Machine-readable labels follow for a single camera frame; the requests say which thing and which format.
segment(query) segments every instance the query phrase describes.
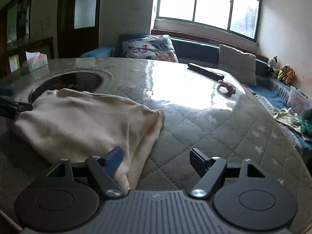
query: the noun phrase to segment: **window frame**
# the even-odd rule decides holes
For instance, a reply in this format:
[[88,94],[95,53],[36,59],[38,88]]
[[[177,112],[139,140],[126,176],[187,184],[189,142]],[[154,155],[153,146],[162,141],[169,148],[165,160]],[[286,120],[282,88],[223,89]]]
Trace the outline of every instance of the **window frame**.
[[229,14],[229,21],[227,23],[227,29],[222,29],[222,28],[219,28],[219,27],[216,27],[216,26],[211,26],[211,25],[195,22],[194,19],[195,19],[197,0],[194,1],[193,20],[192,21],[184,20],[184,19],[178,19],[178,18],[160,17],[159,16],[160,0],[157,1],[156,19],[165,19],[165,20],[172,20],[172,21],[178,21],[178,22],[184,22],[184,23],[191,23],[191,24],[199,25],[199,26],[205,26],[205,27],[217,29],[217,30],[220,30],[220,31],[223,31],[223,32],[228,32],[228,33],[234,34],[236,36],[242,37],[244,39],[256,42],[257,38],[258,38],[258,32],[259,32],[259,26],[260,26],[260,16],[261,16],[262,0],[259,1],[257,25],[256,25],[256,29],[255,29],[255,38],[250,38],[248,36],[245,36],[243,34],[240,34],[240,33],[237,33],[237,32],[234,32],[234,31],[230,30],[230,24],[231,24],[231,19],[232,19],[232,12],[233,12],[233,3],[234,3],[234,0],[231,0],[230,1],[230,14]]

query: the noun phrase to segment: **orange plush toy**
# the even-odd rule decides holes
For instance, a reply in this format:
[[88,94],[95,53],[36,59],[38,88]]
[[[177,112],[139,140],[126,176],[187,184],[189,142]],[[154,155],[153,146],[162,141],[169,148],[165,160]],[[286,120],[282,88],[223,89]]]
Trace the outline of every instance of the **orange plush toy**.
[[291,69],[288,73],[287,73],[287,78],[285,80],[285,84],[286,85],[290,85],[291,84],[291,81],[294,79],[294,77],[296,76],[296,72]]

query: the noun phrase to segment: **sofa armrest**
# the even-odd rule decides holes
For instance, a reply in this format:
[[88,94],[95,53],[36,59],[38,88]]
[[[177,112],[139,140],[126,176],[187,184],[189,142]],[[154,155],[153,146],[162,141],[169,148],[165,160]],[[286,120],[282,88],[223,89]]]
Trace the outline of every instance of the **sofa armrest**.
[[97,49],[88,51],[87,53],[82,54],[80,57],[103,57],[103,58],[108,58],[108,57],[113,57],[115,52],[115,47],[114,46],[101,46]]

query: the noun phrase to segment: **black remote control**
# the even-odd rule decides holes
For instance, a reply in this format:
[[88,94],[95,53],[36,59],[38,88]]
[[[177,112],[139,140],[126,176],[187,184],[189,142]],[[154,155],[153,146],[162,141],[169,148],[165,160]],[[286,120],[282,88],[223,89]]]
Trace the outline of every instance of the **black remote control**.
[[219,73],[215,73],[213,72],[211,69],[203,67],[203,66],[199,66],[196,65],[194,63],[189,63],[188,64],[189,69],[202,74],[204,76],[209,77],[210,79],[214,80],[214,81],[219,81],[219,80],[223,80],[224,79],[224,75],[219,74]]

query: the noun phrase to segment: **metal screw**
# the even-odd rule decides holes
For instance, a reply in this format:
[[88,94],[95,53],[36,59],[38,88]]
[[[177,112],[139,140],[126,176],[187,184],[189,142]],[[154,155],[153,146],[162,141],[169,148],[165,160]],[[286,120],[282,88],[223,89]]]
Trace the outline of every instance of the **metal screw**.
[[109,189],[106,191],[106,195],[115,198],[121,195],[121,191],[117,189]]
[[206,191],[203,189],[194,189],[191,191],[191,195],[197,198],[204,197],[206,194]]

